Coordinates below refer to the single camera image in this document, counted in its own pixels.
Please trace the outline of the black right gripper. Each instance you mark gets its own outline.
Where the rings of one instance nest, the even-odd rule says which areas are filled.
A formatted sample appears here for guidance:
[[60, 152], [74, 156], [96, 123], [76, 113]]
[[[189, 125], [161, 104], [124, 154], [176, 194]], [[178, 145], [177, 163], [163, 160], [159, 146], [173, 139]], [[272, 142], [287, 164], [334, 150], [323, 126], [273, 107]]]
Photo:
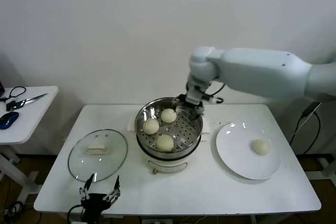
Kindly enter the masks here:
[[202, 93], [194, 85], [186, 84], [186, 93], [179, 94], [172, 100], [174, 107], [187, 106], [193, 110], [196, 110], [197, 115], [204, 115], [204, 108], [202, 102]]

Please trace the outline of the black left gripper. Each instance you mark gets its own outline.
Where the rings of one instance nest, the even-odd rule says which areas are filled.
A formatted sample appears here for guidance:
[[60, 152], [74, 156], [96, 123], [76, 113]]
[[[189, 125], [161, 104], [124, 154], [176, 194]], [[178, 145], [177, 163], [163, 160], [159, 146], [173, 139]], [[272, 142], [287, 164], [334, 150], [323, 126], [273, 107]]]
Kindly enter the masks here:
[[120, 176], [114, 184], [114, 188], [107, 195], [106, 194], [89, 194], [89, 188], [94, 179], [92, 174], [85, 182], [84, 187], [80, 187], [81, 205], [84, 212], [81, 221], [99, 221], [101, 213], [109, 208], [109, 203], [113, 205], [121, 195], [120, 192]]

